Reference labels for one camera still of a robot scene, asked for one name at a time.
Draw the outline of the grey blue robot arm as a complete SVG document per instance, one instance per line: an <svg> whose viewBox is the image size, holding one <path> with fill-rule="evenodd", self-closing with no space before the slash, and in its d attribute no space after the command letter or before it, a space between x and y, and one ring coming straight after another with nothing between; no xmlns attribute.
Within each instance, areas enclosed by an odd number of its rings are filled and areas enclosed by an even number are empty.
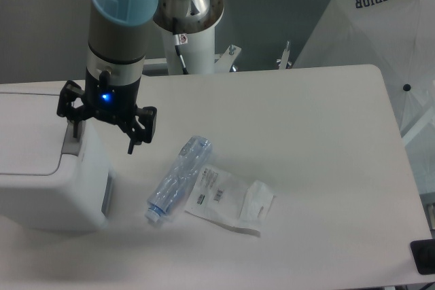
<svg viewBox="0 0 435 290"><path fill-rule="evenodd" d="M223 0L90 0L84 86L67 81L57 114L77 128L89 118L116 125L130 146L150 143L157 110L138 107L149 23L161 31L171 75L229 71L239 51L215 54L215 27Z"/></svg>

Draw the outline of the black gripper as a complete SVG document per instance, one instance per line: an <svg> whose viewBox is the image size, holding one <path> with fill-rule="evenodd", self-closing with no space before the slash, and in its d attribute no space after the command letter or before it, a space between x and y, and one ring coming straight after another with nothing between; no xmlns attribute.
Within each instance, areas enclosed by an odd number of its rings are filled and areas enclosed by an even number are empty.
<svg viewBox="0 0 435 290"><path fill-rule="evenodd" d="M108 85L86 72L85 90L68 80L60 91L56 114L73 125L73 137L79 137L79 125L92 117L118 125L130 139L128 154L142 143L151 143L156 129L157 108L138 107L140 79L129 85Z"/></svg>

